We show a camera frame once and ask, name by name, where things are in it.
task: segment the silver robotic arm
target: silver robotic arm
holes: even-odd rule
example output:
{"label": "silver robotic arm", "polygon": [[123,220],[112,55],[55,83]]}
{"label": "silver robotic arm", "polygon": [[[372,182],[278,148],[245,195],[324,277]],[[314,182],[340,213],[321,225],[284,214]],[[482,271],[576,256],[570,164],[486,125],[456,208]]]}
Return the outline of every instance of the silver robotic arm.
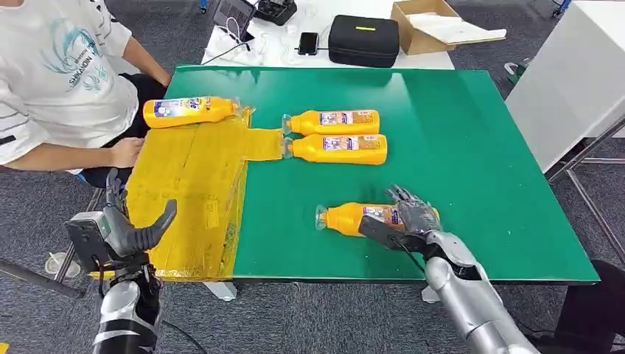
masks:
{"label": "silver robotic arm", "polygon": [[[484,268],[462,240],[448,232],[432,231],[427,244],[436,244],[447,257],[425,263],[426,301],[440,299],[456,329],[474,353],[538,353],[521,333],[492,287]],[[479,279],[463,279],[454,267],[474,268]]]}
{"label": "silver robotic arm", "polygon": [[[100,272],[100,308],[94,353],[152,353],[161,314],[161,281],[155,276],[147,250],[163,237],[176,215],[168,201],[152,226],[136,229],[128,220],[125,192],[113,169],[106,183],[106,205],[101,212],[81,212],[66,222],[69,237],[86,271]],[[106,295],[104,271],[114,271]]]}
{"label": "silver robotic arm", "polygon": [[387,248],[417,251],[425,261],[427,302],[441,301],[460,336],[476,354],[539,353],[519,330],[492,287],[486,271],[454,234],[440,231],[436,212],[408,191],[393,186],[406,230],[400,232],[369,216],[359,231]]}

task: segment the yellow tape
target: yellow tape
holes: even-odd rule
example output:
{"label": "yellow tape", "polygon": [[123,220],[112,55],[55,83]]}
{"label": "yellow tape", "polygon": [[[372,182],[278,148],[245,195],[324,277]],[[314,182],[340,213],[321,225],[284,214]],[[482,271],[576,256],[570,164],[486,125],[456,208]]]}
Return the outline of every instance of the yellow tape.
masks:
{"label": "yellow tape", "polygon": [[247,162],[282,158],[282,130],[248,128],[241,117],[151,130],[128,182],[136,227],[148,226],[168,199],[178,214],[149,251],[156,275],[168,281],[230,279],[245,197]]}

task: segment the plastic cup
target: plastic cup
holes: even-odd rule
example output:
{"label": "plastic cup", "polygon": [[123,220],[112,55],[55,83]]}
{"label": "plastic cup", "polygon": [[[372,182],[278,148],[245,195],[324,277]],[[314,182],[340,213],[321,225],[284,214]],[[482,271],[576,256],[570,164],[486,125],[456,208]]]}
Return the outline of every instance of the plastic cup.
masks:
{"label": "plastic cup", "polygon": [[[65,260],[67,254],[65,252],[58,252],[54,254],[50,254],[50,258],[46,261],[46,265],[43,269],[47,274],[56,275],[60,269],[61,264]],[[69,264],[69,268],[67,268],[67,273],[65,274],[68,278],[74,278],[80,273],[80,265],[75,261],[72,261]]]}

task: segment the green tabletop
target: green tabletop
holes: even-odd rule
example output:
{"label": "green tabletop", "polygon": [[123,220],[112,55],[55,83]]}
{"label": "green tabletop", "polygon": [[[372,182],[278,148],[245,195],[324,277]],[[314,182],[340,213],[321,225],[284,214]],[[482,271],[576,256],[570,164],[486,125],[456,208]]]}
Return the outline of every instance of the green tabletop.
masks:
{"label": "green tabletop", "polygon": [[315,229],[315,208],[390,203],[392,183],[431,202],[493,280],[598,276],[487,72],[181,66],[168,97],[239,97],[255,128],[309,109],[380,112],[381,166],[250,162],[234,277],[420,280],[401,252]]}

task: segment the orange plastic bottle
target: orange plastic bottle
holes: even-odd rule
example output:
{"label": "orange plastic bottle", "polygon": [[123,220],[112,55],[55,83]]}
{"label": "orange plastic bottle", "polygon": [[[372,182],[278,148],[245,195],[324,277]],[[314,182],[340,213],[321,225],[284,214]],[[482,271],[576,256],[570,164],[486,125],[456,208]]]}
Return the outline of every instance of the orange plastic bottle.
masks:
{"label": "orange plastic bottle", "polygon": [[380,114],[372,109],[358,111],[305,111],[297,116],[282,117],[284,134],[377,134]]}
{"label": "orange plastic bottle", "polygon": [[[438,210],[434,209],[434,213],[439,218]],[[315,227],[317,230],[328,228],[334,229],[343,235],[362,237],[358,232],[358,227],[364,215],[376,218],[396,229],[404,229],[404,223],[394,205],[354,202],[345,203],[335,208],[317,206]]]}
{"label": "orange plastic bottle", "polygon": [[221,97],[150,100],[143,106],[143,117],[151,128],[168,128],[200,122],[219,122],[233,116],[238,101]]}
{"label": "orange plastic bottle", "polygon": [[387,143],[383,135],[323,136],[284,138],[283,157],[299,157],[310,162],[338,164],[383,164]]}

